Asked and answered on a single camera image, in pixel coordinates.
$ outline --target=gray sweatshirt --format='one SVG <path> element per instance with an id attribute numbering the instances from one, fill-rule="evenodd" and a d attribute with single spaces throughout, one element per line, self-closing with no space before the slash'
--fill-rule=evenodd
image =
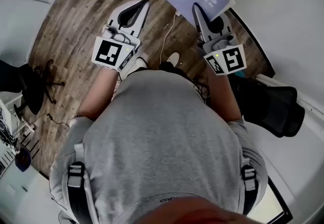
<path id="1" fill-rule="evenodd" d="M 131 74 L 102 115 L 74 120 L 52 166 L 51 192 L 69 209 L 62 177 L 84 144 L 95 211 L 100 223 L 133 223 L 176 197 L 200 196 L 242 213 L 240 169 L 257 173 L 261 200 L 265 163 L 244 124 L 226 123 L 183 77 L 164 71 Z"/>

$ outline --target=backpack strap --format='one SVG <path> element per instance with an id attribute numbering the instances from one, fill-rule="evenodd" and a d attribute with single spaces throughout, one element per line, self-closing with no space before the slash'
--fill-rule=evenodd
<path id="1" fill-rule="evenodd" d="M 249 165 L 243 166 L 241 174 L 245 185 L 243 215 L 247 215 L 257 200 L 259 183 L 256 180 L 256 173 L 253 167 Z"/>
<path id="2" fill-rule="evenodd" d="M 76 220 L 80 224 L 92 224 L 85 191 L 83 144 L 74 145 L 74 149 L 76 162 L 69 167 L 67 181 L 70 206 Z"/>

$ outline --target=office chair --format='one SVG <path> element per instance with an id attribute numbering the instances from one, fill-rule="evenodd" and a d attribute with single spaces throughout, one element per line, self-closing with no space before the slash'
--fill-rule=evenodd
<path id="1" fill-rule="evenodd" d="M 269 87 L 254 79 L 229 75 L 230 84 L 244 120 L 281 138 L 295 136 L 305 109 L 297 104 L 297 91 L 290 86 Z"/>
<path id="2" fill-rule="evenodd" d="M 46 82 L 46 78 L 49 75 L 49 65 L 52 63 L 53 60 L 49 60 L 44 72 L 41 72 L 40 67 L 36 67 L 33 70 L 28 64 L 25 64 L 16 68 L 0 60 L 0 92 L 22 92 L 25 102 L 20 107 L 14 105 L 15 112 L 20 120 L 20 111 L 26 106 L 35 115 L 40 111 L 44 100 L 44 93 L 52 104 L 56 104 L 56 101 L 51 98 L 47 86 L 65 86 L 65 83 Z"/>

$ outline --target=cable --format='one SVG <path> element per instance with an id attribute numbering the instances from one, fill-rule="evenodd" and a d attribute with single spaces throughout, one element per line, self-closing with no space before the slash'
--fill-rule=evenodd
<path id="1" fill-rule="evenodd" d="M 119 83 L 121 83 L 123 80 L 122 80 L 122 77 L 120 76 L 120 72 L 118 71 L 118 75 L 119 75 L 119 78 L 117 79 L 117 82 L 119 80 Z"/>
<path id="2" fill-rule="evenodd" d="M 131 44 L 131 40 L 128 37 L 126 37 L 124 34 L 122 34 L 120 32 L 117 32 L 117 30 L 114 27 L 110 26 L 109 24 L 105 24 L 104 26 L 102 26 L 102 31 L 101 31 L 102 34 L 105 31 L 109 31 L 112 34 L 112 36 L 110 37 L 111 39 L 114 39 L 116 35 L 121 35 L 124 38 L 123 41 L 120 41 L 120 40 L 117 40 L 117 41 L 120 41 L 120 42 L 126 43 L 126 44 Z"/>
<path id="3" fill-rule="evenodd" d="M 48 113 L 47 114 L 47 117 L 54 123 L 56 123 L 57 125 L 60 125 L 60 124 L 64 124 L 65 126 L 67 126 L 68 128 L 70 128 L 69 125 L 67 125 L 65 122 L 56 122 L 55 120 L 53 120 L 52 116 Z"/>
<path id="4" fill-rule="evenodd" d="M 39 116 L 35 121 L 33 121 L 32 123 L 29 123 L 28 125 L 32 125 L 33 123 L 35 123 L 39 118 L 43 117 L 44 115 L 46 115 L 46 113 L 42 114 L 41 116 Z M 23 130 L 27 129 L 28 127 L 23 127 L 20 131 L 16 132 L 13 136 L 15 137 L 17 134 L 21 133 Z"/>
<path id="5" fill-rule="evenodd" d="M 33 123 L 35 123 L 39 118 L 43 117 L 44 115 L 46 115 L 50 121 L 54 122 L 55 124 L 57 125 L 60 125 L 60 124 L 64 124 L 66 125 L 68 128 L 70 128 L 70 126 L 68 124 L 66 124 L 65 122 L 56 122 L 55 120 L 53 120 L 52 116 L 49 114 L 49 113 L 44 113 L 42 114 L 41 116 L 39 116 L 35 121 L 29 123 L 28 125 L 32 125 Z M 16 132 L 13 136 L 15 137 L 17 134 L 20 134 L 23 130 L 26 130 L 28 128 L 28 126 L 22 128 L 20 131 Z"/>
<path id="6" fill-rule="evenodd" d="M 176 15 L 177 15 L 177 12 L 178 12 L 178 10 L 176 10 L 176 12 L 174 14 L 174 17 L 173 17 L 173 25 L 171 26 L 170 30 L 168 31 L 167 35 L 164 37 L 164 40 L 163 40 L 163 46 L 162 46 L 162 50 L 161 50 L 161 54 L 160 54 L 160 64 L 162 63 L 162 53 L 164 51 L 164 46 L 166 44 L 166 39 L 167 39 L 169 33 L 171 32 L 172 28 L 174 27 L 174 25 L 176 23 Z"/>

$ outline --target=wooden floor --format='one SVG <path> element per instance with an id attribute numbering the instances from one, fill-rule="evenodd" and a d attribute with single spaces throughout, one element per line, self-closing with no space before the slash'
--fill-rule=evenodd
<path id="1" fill-rule="evenodd" d="M 55 121 L 68 123 L 76 113 L 80 102 L 96 77 L 99 67 L 91 63 L 93 45 L 102 26 L 107 22 L 112 10 L 130 0 L 56 0 L 50 9 L 32 49 L 29 64 L 32 67 L 43 65 L 49 59 L 54 60 L 52 77 L 55 81 L 64 81 L 66 86 L 53 87 L 50 93 L 57 104 L 52 105 L 47 99 L 38 116 L 50 113 Z M 159 64 L 159 52 L 165 34 L 170 29 L 175 9 L 165 0 L 150 0 L 151 8 L 144 29 L 140 35 L 144 53 L 149 57 L 148 64 L 156 69 Z M 247 58 L 247 77 L 258 73 L 271 75 L 261 52 L 249 34 L 232 14 L 227 12 L 233 30 L 240 43 L 244 44 Z M 198 77 L 206 81 L 206 64 L 196 49 L 198 34 L 196 29 L 183 17 L 176 18 L 176 25 L 167 38 L 163 60 L 172 52 L 180 53 L 179 68 L 190 78 Z M 34 116 L 28 109 L 25 116 L 29 122 Z M 50 122 L 46 116 L 36 123 L 37 130 L 33 137 L 24 142 L 31 142 L 28 148 L 36 145 L 39 152 L 33 159 L 33 165 L 45 174 L 55 159 L 68 127 Z"/>

